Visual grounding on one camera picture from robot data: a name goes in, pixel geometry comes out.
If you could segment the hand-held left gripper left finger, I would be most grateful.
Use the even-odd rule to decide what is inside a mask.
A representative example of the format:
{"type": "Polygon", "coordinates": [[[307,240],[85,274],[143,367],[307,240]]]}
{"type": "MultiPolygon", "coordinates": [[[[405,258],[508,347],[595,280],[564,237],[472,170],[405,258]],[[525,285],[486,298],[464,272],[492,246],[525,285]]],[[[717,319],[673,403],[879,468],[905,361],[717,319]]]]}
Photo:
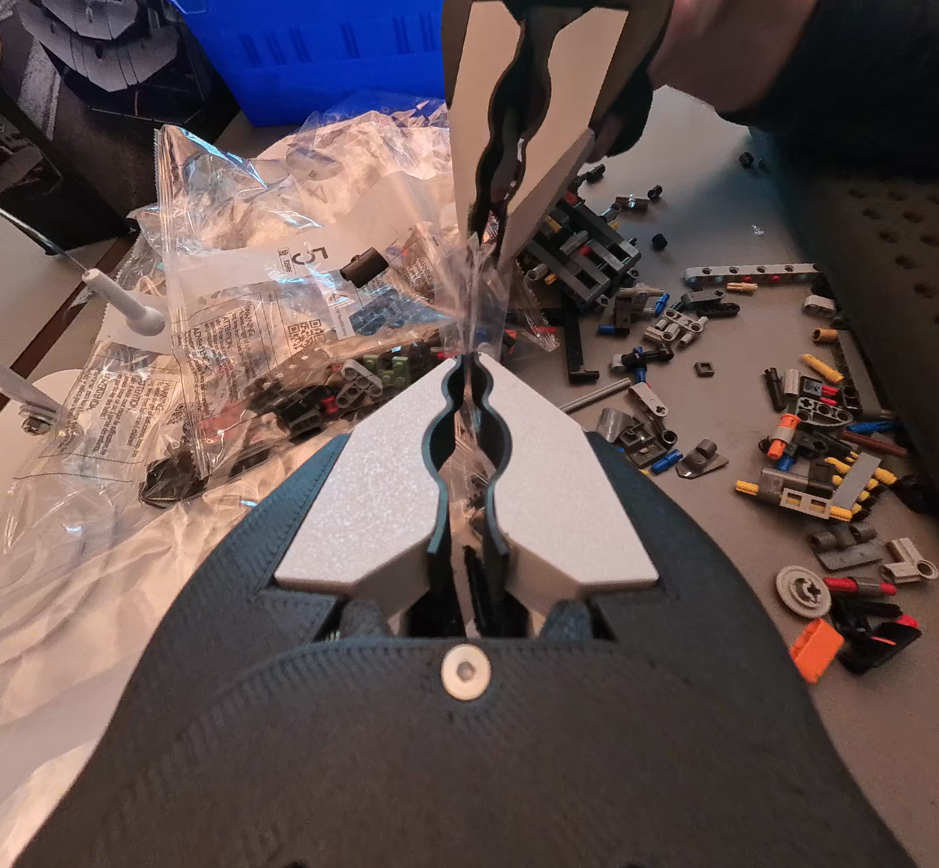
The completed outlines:
{"type": "Polygon", "coordinates": [[[453,594],[449,491],[466,363],[449,358],[353,429],[274,572],[278,586],[374,601],[453,594]]]}

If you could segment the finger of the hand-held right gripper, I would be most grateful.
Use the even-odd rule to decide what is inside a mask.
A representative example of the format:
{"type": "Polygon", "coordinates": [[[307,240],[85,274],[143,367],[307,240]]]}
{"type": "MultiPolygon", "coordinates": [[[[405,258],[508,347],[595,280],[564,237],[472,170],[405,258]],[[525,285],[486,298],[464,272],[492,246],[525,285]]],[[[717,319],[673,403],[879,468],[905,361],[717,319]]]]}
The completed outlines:
{"type": "Polygon", "coordinates": [[[524,27],[503,1],[471,4],[449,99],[453,193],[466,238],[482,238],[491,220],[497,238],[529,236],[525,49],[524,27]]]}
{"type": "Polygon", "coordinates": [[[522,145],[522,179],[503,220],[500,267],[531,239],[593,147],[590,122],[627,18],[627,10],[593,7],[557,31],[544,69],[546,110],[522,145]]]}

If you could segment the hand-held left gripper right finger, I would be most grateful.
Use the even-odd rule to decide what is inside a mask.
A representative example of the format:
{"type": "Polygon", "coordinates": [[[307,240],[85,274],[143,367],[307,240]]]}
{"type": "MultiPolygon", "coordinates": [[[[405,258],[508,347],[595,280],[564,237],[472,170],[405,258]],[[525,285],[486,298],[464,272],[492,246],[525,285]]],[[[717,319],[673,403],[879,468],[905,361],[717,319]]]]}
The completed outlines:
{"type": "Polygon", "coordinates": [[[643,590],[659,574],[585,431],[496,360],[471,356],[478,444],[494,467],[488,594],[546,616],[559,601],[643,590]]]}

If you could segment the small clear parts bag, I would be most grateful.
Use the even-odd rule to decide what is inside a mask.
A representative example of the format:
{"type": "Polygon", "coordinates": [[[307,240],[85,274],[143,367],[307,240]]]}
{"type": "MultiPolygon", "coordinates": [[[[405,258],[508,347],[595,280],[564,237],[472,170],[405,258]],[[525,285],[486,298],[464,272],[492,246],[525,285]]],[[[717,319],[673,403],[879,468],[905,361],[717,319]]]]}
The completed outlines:
{"type": "MultiPolygon", "coordinates": [[[[436,308],[447,353],[486,354],[504,366],[557,351],[560,332],[537,301],[533,283],[517,264],[499,268],[497,222],[490,217],[475,233],[446,248],[440,258],[436,308]]],[[[479,446],[480,416],[470,379],[454,422],[455,449],[442,475],[450,492],[452,565],[465,619],[470,619],[475,587],[486,592],[485,504],[495,465],[479,446]]]]}

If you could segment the pile of toy bricks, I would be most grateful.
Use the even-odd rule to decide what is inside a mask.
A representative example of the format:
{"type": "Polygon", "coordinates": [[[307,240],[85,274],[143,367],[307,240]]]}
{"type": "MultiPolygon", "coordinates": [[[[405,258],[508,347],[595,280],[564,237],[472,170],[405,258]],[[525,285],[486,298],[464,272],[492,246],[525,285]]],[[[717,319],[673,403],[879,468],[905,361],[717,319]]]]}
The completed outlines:
{"type": "Polygon", "coordinates": [[[922,637],[897,595],[937,593],[937,559],[909,537],[878,536],[871,511],[893,496],[905,512],[937,519],[937,487],[889,467],[924,463],[876,375],[862,384],[870,373],[839,301],[812,293],[827,289],[822,270],[801,284],[691,289],[678,278],[679,262],[698,257],[794,252],[749,228],[750,216],[769,214],[764,177],[725,169],[670,186],[664,201],[649,202],[651,217],[630,216],[626,200],[606,214],[625,232],[668,230],[643,264],[668,282],[675,306],[635,322],[651,324],[644,351],[611,363],[621,401],[635,408],[605,407],[587,438],[613,482],[628,474],[640,488],[628,510],[648,513],[637,524],[649,525],[650,546],[669,537],[695,568],[700,531],[665,514],[663,492],[704,478],[703,502],[719,503],[716,518],[749,532],[746,544],[771,553],[769,565],[825,580],[832,607],[823,619],[845,639],[830,667],[870,675],[922,637]]]}

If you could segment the person's right forearm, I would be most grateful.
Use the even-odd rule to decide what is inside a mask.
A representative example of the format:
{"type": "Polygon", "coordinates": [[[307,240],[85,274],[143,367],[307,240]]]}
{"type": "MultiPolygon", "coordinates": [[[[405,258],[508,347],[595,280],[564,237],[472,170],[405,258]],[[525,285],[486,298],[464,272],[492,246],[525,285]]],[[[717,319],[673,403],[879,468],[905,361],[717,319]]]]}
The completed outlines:
{"type": "Polygon", "coordinates": [[[937,176],[938,0],[818,0],[764,97],[721,116],[796,156],[937,176]]]}

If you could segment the dark toy set box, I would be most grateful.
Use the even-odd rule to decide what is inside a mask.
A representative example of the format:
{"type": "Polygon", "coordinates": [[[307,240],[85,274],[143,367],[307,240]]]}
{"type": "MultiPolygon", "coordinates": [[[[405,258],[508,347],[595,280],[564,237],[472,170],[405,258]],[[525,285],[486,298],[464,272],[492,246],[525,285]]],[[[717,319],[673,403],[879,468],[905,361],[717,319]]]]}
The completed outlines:
{"type": "Polygon", "coordinates": [[[170,0],[1,0],[1,205],[71,250],[155,198],[155,132],[238,112],[170,0]]]}

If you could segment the person's right hand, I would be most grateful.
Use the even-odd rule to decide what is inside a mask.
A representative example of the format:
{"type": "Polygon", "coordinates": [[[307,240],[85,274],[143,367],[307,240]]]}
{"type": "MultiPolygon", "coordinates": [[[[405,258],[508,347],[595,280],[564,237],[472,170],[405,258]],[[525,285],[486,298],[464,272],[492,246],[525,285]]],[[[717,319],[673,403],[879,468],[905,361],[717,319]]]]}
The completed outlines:
{"type": "Polygon", "coordinates": [[[792,56],[817,1],[674,0],[650,66],[652,87],[671,87],[720,113],[751,108],[792,56]]]}

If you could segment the black toy connector piece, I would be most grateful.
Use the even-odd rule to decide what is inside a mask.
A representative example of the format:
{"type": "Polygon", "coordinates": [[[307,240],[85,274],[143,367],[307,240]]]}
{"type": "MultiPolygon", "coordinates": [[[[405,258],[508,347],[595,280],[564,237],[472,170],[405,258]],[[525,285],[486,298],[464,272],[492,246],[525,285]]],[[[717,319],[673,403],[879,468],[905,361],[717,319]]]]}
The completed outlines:
{"type": "Polygon", "coordinates": [[[339,270],[341,277],[357,289],[365,288],[389,268],[387,258],[374,247],[354,256],[339,270]]]}

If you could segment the grey toy pulley wheel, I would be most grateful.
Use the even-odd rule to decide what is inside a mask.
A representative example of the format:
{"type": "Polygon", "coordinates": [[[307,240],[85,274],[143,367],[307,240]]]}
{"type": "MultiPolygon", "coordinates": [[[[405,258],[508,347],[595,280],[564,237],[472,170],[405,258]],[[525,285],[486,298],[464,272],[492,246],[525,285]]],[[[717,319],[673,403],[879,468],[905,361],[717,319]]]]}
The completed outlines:
{"type": "Polygon", "coordinates": [[[799,566],[780,569],[775,587],[782,604],[796,616],[821,619],[831,610],[832,595],[825,580],[809,569],[799,566]]]}

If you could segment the long grey toy beam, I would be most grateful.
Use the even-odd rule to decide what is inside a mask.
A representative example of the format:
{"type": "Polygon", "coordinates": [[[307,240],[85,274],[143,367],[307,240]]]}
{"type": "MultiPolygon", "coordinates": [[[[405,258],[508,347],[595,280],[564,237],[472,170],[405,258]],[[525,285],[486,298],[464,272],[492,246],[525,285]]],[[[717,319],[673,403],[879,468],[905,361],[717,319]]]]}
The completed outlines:
{"type": "Polygon", "coordinates": [[[683,281],[691,289],[722,287],[730,283],[769,284],[809,283],[820,275],[813,263],[711,265],[687,268],[683,281]]]}

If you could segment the orange toy panel piece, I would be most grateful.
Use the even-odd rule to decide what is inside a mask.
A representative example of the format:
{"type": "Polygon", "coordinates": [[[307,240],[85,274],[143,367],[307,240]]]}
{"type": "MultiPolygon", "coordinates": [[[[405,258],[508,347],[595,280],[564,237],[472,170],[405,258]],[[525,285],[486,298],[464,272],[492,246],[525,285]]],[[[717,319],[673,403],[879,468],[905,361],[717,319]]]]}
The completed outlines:
{"type": "Polygon", "coordinates": [[[815,685],[836,660],[845,644],[841,633],[823,618],[809,621],[792,643],[790,657],[809,685],[815,685]]]}

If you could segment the black perforated board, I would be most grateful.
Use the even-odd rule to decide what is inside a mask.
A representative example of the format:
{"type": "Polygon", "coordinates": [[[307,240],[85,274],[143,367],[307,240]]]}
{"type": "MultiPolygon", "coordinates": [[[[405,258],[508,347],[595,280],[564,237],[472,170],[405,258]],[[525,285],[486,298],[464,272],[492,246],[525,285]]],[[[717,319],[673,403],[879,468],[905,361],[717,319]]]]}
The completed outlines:
{"type": "Polygon", "coordinates": [[[815,171],[781,179],[781,193],[892,410],[937,478],[937,181],[815,171]]]}

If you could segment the white paper bag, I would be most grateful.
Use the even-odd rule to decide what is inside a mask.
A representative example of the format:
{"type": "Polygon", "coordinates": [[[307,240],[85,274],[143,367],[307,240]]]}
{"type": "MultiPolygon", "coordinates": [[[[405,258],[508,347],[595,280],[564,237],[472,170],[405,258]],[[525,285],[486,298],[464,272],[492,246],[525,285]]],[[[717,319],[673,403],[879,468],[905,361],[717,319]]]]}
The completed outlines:
{"type": "Polygon", "coordinates": [[[177,611],[146,642],[59,627],[11,666],[2,689],[2,866],[12,866],[92,763],[116,778],[166,750],[192,720],[205,627],[177,611]]]}

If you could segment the black toy frame assembly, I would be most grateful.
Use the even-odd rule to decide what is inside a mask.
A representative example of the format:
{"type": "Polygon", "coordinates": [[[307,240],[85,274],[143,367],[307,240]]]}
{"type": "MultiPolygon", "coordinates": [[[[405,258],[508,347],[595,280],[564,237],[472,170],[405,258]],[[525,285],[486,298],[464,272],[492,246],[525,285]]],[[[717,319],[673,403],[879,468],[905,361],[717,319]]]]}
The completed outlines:
{"type": "Polygon", "coordinates": [[[580,194],[582,185],[595,184],[604,173],[601,163],[574,178],[515,260],[529,281],[552,279],[580,311],[604,307],[625,279],[638,276],[636,240],[621,236],[580,194]]]}

